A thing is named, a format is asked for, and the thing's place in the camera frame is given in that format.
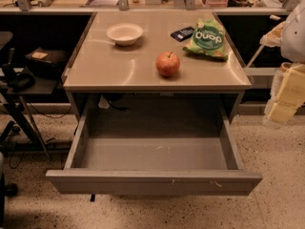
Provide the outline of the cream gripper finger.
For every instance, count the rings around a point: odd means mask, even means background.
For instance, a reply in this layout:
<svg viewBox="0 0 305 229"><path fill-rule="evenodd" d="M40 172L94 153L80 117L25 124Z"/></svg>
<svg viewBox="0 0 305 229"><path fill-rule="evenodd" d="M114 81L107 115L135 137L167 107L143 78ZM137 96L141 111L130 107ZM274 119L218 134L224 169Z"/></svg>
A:
<svg viewBox="0 0 305 229"><path fill-rule="evenodd" d="M269 32L264 34L260 39L260 44L267 47L279 47L281 45L281 33L283 26L284 23L281 22Z"/></svg>
<svg viewBox="0 0 305 229"><path fill-rule="evenodd" d="M279 129L285 125L305 103L305 65L291 63L285 73L280 68L275 72L263 117L263 125Z"/></svg>

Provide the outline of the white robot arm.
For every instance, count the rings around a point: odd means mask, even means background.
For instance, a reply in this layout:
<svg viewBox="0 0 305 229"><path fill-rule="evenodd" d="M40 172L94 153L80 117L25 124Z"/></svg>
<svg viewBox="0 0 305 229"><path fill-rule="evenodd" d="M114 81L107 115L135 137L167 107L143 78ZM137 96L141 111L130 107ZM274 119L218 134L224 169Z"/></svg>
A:
<svg viewBox="0 0 305 229"><path fill-rule="evenodd" d="M305 103L305 0L301 0L284 22L260 39L267 47L279 47L289 59L276 71L271 98L264 110L263 125L279 129Z"/></svg>

